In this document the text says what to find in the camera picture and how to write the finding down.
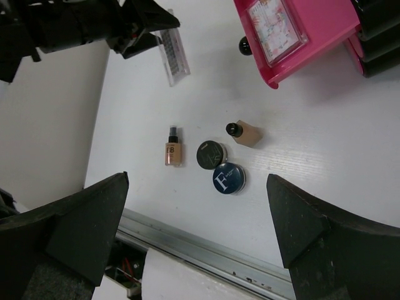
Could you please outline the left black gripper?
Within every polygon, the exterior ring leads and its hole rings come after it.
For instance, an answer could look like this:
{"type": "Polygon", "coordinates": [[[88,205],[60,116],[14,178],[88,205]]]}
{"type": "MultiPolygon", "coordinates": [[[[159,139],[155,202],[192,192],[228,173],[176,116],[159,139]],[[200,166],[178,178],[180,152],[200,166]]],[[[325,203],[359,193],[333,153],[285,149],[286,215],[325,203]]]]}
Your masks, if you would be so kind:
{"type": "Polygon", "coordinates": [[[178,18],[155,1],[94,1],[93,40],[106,41],[124,59],[158,46],[154,33],[178,28],[178,18]]]}

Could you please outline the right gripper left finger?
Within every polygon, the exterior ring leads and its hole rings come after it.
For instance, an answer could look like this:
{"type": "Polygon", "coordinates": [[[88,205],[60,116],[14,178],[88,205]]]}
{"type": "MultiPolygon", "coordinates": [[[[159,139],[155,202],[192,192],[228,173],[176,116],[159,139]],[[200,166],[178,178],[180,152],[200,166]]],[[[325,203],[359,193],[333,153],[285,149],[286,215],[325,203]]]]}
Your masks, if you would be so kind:
{"type": "Polygon", "coordinates": [[[1,191],[1,299],[91,299],[128,189],[120,172],[26,212],[1,191]]]}

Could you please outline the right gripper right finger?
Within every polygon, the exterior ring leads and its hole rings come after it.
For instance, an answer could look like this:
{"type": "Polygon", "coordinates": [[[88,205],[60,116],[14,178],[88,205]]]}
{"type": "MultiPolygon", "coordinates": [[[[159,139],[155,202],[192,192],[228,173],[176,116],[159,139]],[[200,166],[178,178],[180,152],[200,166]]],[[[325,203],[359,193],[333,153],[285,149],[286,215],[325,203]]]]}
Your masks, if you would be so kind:
{"type": "Polygon", "coordinates": [[[399,299],[399,228],[329,204],[276,174],[266,189],[296,299],[399,299]]]}

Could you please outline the floral clear makeup box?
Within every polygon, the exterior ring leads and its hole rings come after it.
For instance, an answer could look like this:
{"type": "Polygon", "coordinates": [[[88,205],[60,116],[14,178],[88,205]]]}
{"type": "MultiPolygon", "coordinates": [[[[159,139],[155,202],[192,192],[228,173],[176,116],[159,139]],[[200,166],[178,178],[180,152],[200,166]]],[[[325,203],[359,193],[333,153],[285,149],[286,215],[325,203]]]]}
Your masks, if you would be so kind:
{"type": "Polygon", "coordinates": [[[287,59],[309,42],[292,1],[254,1],[247,15],[268,66],[287,59]]]}

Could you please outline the pink top drawer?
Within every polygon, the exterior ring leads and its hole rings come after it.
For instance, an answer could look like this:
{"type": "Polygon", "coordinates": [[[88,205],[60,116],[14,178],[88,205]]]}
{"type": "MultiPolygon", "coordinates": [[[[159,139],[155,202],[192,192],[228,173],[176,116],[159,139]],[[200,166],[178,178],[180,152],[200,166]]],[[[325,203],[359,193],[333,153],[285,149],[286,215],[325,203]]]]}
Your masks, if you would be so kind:
{"type": "Polygon", "coordinates": [[[351,1],[292,1],[309,42],[275,66],[268,66],[247,14],[254,1],[235,1],[256,66],[264,82],[273,89],[279,83],[319,56],[343,43],[361,28],[351,1]]]}

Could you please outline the black drawer organizer case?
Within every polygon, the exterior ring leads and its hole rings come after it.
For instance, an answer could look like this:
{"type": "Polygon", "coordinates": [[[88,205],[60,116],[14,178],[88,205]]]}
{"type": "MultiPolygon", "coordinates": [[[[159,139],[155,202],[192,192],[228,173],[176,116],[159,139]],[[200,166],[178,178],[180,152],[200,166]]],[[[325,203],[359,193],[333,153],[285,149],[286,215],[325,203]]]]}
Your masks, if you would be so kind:
{"type": "Polygon", "coordinates": [[[399,1],[352,1],[360,22],[354,50],[362,75],[373,77],[399,65],[399,1]]]}

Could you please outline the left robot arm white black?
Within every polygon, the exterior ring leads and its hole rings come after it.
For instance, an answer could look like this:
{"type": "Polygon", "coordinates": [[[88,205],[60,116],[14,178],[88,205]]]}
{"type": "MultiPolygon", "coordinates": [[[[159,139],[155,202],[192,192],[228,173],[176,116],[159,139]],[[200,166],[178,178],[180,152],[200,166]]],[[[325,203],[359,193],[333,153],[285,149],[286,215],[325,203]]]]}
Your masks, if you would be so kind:
{"type": "Polygon", "coordinates": [[[110,52],[158,45],[155,1],[1,2],[1,189],[33,209],[84,186],[110,52]]]}

